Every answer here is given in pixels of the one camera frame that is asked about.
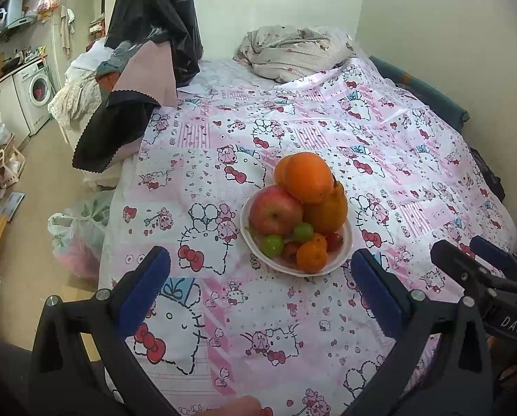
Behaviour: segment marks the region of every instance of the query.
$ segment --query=lime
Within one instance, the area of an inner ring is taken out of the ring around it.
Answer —
[[[277,234],[266,236],[260,246],[260,250],[268,258],[279,256],[283,250],[283,238]]]
[[[310,223],[299,222],[293,228],[293,237],[297,242],[304,244],[313,239],[315,236],[315,229]]]

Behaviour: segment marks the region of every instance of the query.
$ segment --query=bowl of fruit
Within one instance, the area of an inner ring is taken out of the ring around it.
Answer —
[[[297,277],[329,274],[352,251],[347,197],[326,162],[309,152],[282,158],[273,186],[240,212],[241,233],[264,264]]]

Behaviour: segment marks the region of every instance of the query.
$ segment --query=blue gripper pad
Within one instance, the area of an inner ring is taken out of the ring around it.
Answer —
[[[395,275],[362,248],[351,257],[351,274],[384,335],[398,339],[410,317],[408,292]]]
[[[129,292],[121,302],[115,317],[116,332],[121,338],[133,336],[139,329],[147,311],[170,275],[168,250],[158,246],[153,247],[137,269],[129,274],[124,277],[129,280]],[[116,285],[117,288],[122,286],[122,280]]]
[[[470,249],[483,260],[507,274],[507,266],[511,262],[509,254],[481,236],[474,236],[470,241]]]

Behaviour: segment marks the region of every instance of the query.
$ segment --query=washing machine door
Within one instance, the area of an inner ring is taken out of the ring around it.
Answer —
[[[45,73],[36,74],[29,83],[29,100],[35,106],[46,105],[51,99],[51,83]]]

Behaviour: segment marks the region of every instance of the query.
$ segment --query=metal screw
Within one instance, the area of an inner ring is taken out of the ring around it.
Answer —
[[[50,307],[54,307],[58,303],[58,296],[50,296],[47,298],[47,301],[45,302]]]
[[[426,298],[426,294],[422,292],[420,289],[413,289],[410,292],[410,297],[413,298],[413,300],[416,300],[417,302],[422,302]]]
[[[95,294],[97,300],[106,300],[111,296],[111,292],[108,289],[99,289]]]
[[[469,296],[463,297],[463,303],[467,307],[472,308],[474,306],[474,299],[472,297],[469,297]]]

